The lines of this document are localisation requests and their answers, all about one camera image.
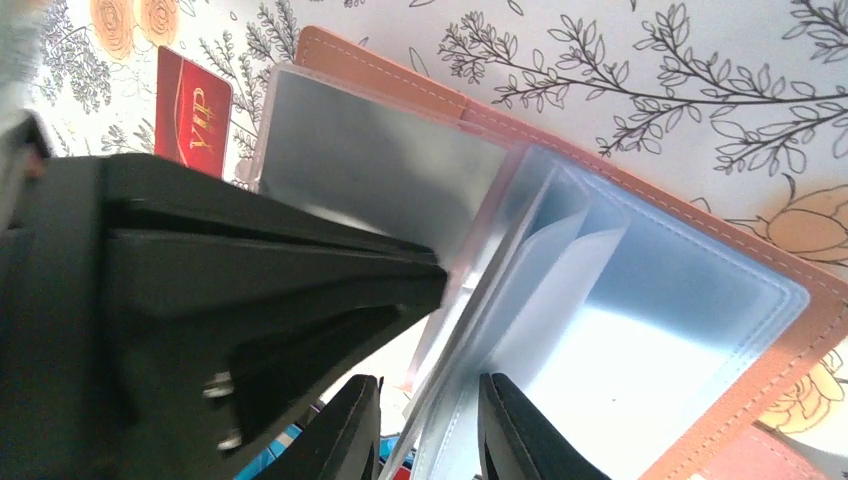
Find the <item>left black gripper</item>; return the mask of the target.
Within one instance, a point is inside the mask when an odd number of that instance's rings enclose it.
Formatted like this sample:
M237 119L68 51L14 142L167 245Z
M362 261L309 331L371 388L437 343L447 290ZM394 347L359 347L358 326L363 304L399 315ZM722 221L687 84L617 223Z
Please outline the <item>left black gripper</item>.
M8 139L1 475L128 479L133 406L115 355L105 242L132 222L132 159L59 157L31 112Z

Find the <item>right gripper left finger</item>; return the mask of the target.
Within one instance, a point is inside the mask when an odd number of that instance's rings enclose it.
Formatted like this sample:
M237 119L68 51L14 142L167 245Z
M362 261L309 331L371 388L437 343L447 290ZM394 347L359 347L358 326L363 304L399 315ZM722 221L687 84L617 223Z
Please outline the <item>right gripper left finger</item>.
M361 480L379 473L380 382L355 375L258 480Z

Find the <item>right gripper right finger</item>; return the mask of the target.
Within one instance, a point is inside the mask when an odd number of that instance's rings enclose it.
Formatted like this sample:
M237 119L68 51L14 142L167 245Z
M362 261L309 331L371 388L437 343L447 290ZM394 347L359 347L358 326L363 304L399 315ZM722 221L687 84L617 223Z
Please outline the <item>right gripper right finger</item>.
M482 477L492 480L609 480L503 373L479 377Z

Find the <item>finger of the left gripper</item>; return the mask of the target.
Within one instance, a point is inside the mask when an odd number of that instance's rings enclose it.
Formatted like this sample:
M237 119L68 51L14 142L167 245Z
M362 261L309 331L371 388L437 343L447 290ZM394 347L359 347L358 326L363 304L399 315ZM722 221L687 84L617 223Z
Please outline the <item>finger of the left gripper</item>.
M230 479L438 308L428 249L151 155L104 162L104 312L137 413L120 479Z

